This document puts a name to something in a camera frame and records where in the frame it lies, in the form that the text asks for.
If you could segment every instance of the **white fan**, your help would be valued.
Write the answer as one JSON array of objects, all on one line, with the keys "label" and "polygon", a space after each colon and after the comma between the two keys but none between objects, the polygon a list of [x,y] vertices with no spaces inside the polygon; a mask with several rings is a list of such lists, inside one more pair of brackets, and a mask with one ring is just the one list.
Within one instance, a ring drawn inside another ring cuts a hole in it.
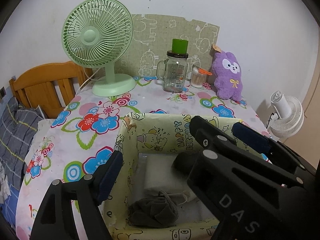
[{"label": "white fan", "polygon": [[270,97],[271,105],[277,117],[270,126],[271,132],[279,138],[295,135],[301,128],[304,112],[300,101],[292,96],[285,96],[281,91],[274,92]]}]

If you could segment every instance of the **storage box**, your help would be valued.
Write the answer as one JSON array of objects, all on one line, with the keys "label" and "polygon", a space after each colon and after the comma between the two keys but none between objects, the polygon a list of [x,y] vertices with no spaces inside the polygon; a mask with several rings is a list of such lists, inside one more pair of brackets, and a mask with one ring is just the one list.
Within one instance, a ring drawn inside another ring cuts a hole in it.
[{"label": "storage box", "polygon": [[[117,240],[196,240],[210,239],[219,221],[208,219],[179,224],[170,228],[137,228],[129,225],[128,202],[132,194],[132,176],[138,162],[138,153],[173,153],[203,149],[189,132],[190,115],[129,113],[124,117],[116,139],[115,150],[123,153],[123,166],[102,216],[113,239]],[[242,120],[236,118],[203,116],[211,124],[233,137],[231,128]],[[258,155],[237,140],[237,145]]]}]

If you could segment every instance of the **electrical outlet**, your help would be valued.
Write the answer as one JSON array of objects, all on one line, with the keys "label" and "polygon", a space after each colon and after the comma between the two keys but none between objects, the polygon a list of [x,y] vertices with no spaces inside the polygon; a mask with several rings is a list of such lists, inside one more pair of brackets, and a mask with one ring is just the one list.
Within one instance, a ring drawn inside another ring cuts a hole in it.
[{"label": "electrical outlet", "polygon": [[6,95],[4,87],[0,89],[0,100]]}]

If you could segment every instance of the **glass mug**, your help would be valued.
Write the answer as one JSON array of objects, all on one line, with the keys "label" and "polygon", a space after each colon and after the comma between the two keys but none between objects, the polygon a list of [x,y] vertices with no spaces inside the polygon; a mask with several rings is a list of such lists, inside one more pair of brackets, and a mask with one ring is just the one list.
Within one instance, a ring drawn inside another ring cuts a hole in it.
[{"label": "glass mug", "polygon": [[[171,93],[180,93],[184,89],[186,72],[188,68],[188,54],[176,54],[167,52],[168,58],[160,60],[157,64],[156,76],[163,80],[163,90]],[[164,63],[164,74],[160,75],[160,64]]]}]

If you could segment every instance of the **purple plush toy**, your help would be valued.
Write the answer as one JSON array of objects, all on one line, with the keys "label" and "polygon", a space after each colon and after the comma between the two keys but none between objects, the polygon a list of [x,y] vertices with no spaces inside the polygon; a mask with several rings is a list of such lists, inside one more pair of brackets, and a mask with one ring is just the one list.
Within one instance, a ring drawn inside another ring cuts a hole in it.
[{"label": "purple plush toy", "polygon": [[218,90],[217,96],[239,102],[242,91],[241,69],[235,55],[231,52],[217,51],[212,69],[216,75],[214,86]]}]

